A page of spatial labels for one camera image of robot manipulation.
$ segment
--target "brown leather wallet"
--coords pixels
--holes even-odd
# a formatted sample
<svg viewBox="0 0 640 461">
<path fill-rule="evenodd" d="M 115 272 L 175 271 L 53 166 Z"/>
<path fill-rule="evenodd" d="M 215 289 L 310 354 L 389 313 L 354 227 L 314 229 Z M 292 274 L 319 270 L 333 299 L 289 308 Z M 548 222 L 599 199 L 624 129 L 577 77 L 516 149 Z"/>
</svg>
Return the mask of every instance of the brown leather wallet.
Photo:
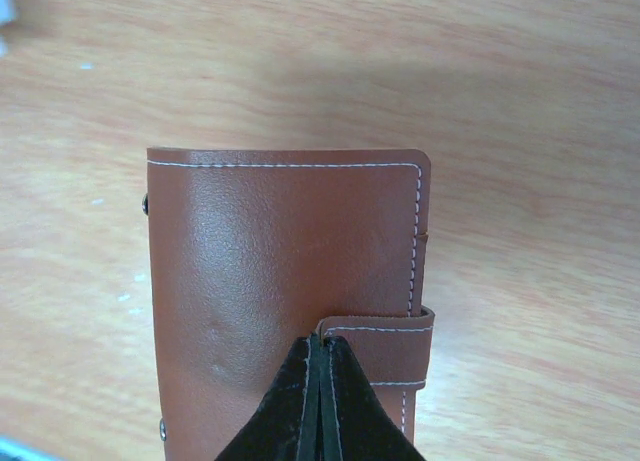
<svg viewBox="0 0 640 461">
<path fill-rule="evenodd" d="M 210 460 L 291 343 L 346 338 L 412 440 L 434 314 L 421 306 L 430 163 L 415 150 L 148 150 L 168 460 Z"/>
</svg>

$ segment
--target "white stitching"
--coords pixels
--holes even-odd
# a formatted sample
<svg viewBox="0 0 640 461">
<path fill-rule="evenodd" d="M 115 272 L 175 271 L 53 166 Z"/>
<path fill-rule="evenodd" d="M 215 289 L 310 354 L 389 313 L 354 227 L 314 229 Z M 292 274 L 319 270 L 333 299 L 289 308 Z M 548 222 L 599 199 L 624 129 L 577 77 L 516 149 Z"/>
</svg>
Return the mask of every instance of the white stitching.
<svg viewBox="0 0 640 461">
<path fill-rule="evenodd" d="M 414 163 L 358 163 L 358 164 L 187 164 L 170 163 L 148 160 L 149 164 L 160 166 L 178 166 L 183 168 L 373 168 L 384 166 L 411 166 L 418 170 L 416 186 L 416 212 L 413 226 L 413 246 L 411 248 L 411 277 L 409 278 L 409 302 L 407 303 L 407 317 L 411 317 L 413 310 L 413 291 L 416 277 L 416 256 L 418 246 L 418 225 L 420 223 L 420 190 L 422 189 L 422 168 Z M 405 430 L 405 405 L 407 392 L 402 392 L 402 432 Z"/>
<path fill-rule="evenodd" d="M 416 168 L 421 174 L 422 169 L 414 163 L 352 163 L 352 164 L 187 164 L 187 163 L 169 163 L 165 161 L 148 160 L 149 164 L 158 166 L 178 166 L 182 168 L 378 168 L 385 166 L 411 166 Z"/>
<path fill-rule="evenodd" d="M 369 383 L 371 386 L 419 386 L 424 384 L 425 381 L 380 381 L 378 383 Z"/>
<path fill-rule="evenodd" d="M 405 420 L 407 417 L 407 392 L 402 392 L 402 434 L 404 434 Z"/>
<path fill-rule="evenodd" d="M 382 333 L 423 333 L 425 331 L 433 330 L 433 326 L 427 328 L 372 328 L 369 326 L 336 326 L 335 328 L 329 328 L 325 331 L 325 335 L 333 333 L 338 330 L 343 331 L 380 331 Z"/>
</svg>

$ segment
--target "metal rivet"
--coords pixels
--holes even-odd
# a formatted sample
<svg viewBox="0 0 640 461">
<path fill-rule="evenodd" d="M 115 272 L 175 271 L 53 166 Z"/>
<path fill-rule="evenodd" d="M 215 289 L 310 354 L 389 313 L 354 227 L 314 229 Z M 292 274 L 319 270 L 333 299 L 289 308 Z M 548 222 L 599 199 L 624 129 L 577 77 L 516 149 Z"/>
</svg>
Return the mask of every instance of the metal rivet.
<svg viewBox="0 0 640 461">
<path fill-rule="evenodd" d="M 164 425 L 164 419 L 160 419 L 160 439 L 163 442 L 167 440 L 167 428 Z"/>
</svg>

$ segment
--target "wood grain surface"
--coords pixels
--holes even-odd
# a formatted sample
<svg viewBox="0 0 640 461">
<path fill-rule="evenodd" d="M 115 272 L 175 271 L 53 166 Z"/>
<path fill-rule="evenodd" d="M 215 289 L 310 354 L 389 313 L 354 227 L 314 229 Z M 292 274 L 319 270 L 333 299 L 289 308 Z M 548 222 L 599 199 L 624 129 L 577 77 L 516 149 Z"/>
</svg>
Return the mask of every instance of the wood grain surface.
<svg viewBox="0 0 640 461">
<path fill-rule="evenodd" d="M 640 0 L 16 0 L 0 432 L 158 460 L 145 148 L 433 163 L 416 443 L 640 459 Z"/>
</svg>

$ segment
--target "leather flap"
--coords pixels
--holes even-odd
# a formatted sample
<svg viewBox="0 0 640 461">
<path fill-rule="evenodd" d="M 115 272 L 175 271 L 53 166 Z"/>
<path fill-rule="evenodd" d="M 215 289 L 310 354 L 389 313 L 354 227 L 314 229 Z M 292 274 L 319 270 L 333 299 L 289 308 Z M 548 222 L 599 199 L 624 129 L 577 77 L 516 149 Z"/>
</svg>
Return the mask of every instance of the leather flap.
<svg viewBox="0 0 640 461">
<path fill-rule="evenodd" d="M 418 390 L 425 386 L 435 315 L 331 316 L 318 323 L 322 337 L 342 336 L 355 353 L 372 386 Z"/>
</svg>

